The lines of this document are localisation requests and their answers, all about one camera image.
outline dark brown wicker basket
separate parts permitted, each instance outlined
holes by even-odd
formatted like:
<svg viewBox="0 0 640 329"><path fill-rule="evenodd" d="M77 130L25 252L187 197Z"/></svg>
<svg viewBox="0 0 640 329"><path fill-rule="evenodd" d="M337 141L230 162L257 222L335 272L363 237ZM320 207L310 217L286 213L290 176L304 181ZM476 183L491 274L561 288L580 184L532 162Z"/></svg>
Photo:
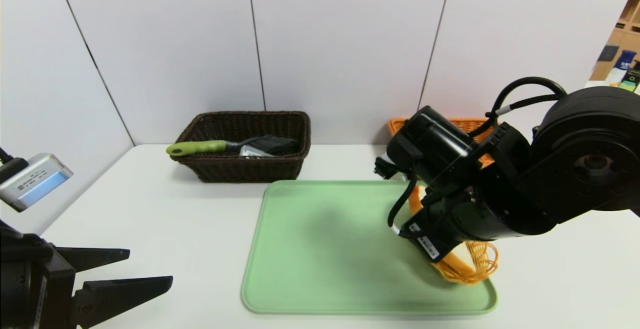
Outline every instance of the dark brown wicker basket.
<svg viewBox="0 0 640 329"><path fill-rule="evenodd" d="M171 159L192 169L205 183L272 183L297 178L311 146L311 122L305 112L208 112L195 117L176 143L205 140L241 142L265 135L295 139L300 143L300 151L292 155L268 157L202 153L172 155Z"/></svg>

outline bottle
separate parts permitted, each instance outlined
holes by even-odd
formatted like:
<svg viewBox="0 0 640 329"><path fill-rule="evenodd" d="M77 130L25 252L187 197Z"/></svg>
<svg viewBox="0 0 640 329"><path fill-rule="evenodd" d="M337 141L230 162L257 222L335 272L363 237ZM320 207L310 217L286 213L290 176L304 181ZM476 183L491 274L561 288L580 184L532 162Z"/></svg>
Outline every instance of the bottle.
<svg viewBox="0 0 640 329"><path fill-rule="evenodd" d="M629 69L631 62L633 62L634 57L636 56L636 52L633 50L623 50L620 57L617 58L613 69L608 72L606 79L604 80L604 85L606 86L618 86L624 78L627 70Z"/></svg>
<svg viewBox="0 0 640 329"><path fill-rule="evenodd" d="M620 81L618 88L629 90L629 92L635 92L640 95L640 89L638 89L638 83L640 82L640 60L634 60L633 67L629 67L624 77Z"/></svg>

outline wicker basket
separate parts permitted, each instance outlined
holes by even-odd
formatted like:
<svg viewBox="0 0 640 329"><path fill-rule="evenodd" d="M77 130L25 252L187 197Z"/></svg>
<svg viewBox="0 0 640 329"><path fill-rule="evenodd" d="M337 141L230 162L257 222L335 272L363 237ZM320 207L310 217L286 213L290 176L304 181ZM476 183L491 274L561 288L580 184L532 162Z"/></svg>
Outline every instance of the wicker basket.
<svg viewBox="0 0 640 329"><path fill-rule="evenodd" d="M311 122L305 112L208 112L195 117L176 143L241 142L265 135L295 139L300 143L300 151L292 155L250 158L237 153L202 153L171 156L171 159L192 169L204 183L272 183L297 178L311 147Z"/></svg>
<svg viewBox="0 0 640 329"><path fill-rule="evenodd" d="M408 117L394 117L393 119L389 120L386 124L386 127L389 129L389 133L391 133L391 135L395 135L396 133L398 133L398 131L400 131L400 129L402 129L402 127L405 125L405 122L407 120L409 120ZM458 128L462 129L462 131L465 133L469 133L470 131L477 129L482 125L482 123L487 121L486 118L475 117L450 117L448 118L448 120L451 123L455 124L455 126L457 126ZM475 140L482 142L482 140L488 137L493 130L493 128L489 128L484 133L475 137ZM491 158L491 156L489 156L489 154L484 154L480 158L480 162L482 163L482 167L484 168L487 165L493 163L494 160L493 158Z"/></svg>

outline green brush handle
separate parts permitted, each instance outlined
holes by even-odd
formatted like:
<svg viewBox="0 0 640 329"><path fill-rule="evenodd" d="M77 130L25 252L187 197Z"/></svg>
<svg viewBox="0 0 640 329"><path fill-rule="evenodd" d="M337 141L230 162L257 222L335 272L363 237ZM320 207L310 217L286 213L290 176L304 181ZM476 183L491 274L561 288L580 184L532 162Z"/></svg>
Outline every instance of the green brush handle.
<svg viewBox="0 0 640 329"><path fill-rule="evenodd" d="M183 141L169 145L166 153L170 156L183 157L199 153L220 153L226 149L226 140Z"/></svg>

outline brush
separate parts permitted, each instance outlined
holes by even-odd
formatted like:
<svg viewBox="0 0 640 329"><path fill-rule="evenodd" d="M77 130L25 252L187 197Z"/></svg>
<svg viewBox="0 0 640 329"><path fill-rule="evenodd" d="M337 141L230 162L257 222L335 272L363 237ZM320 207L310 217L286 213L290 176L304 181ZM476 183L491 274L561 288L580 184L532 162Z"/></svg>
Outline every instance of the brush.
<svg viewBox="0 0 640 329"><path fill-rule="evenodd" d="M276 135L252 137L241 142L228 140L183 141L169 145L166 153L170 156L183 157L201 153L240 152L240 148L249 145L274 156L295 154L300 147L298 141Z"/></svg>

